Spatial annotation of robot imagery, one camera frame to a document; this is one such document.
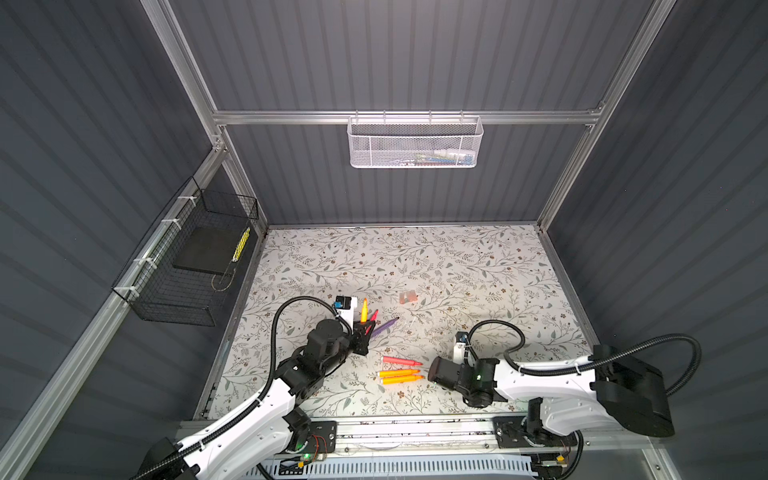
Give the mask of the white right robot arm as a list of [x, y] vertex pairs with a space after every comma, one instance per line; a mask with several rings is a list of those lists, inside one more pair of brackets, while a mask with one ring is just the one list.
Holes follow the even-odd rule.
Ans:
[[465, 405], [529, 403], [526, 427], [565, 437], [577, 430], [621, 426], [648, 437], [675, 433], [662, 372], [618, 350], [595, 347], [574, 360], [521, 363], [496, 358], [470, 364], [437, 357], [427, 378], [458, 393]]

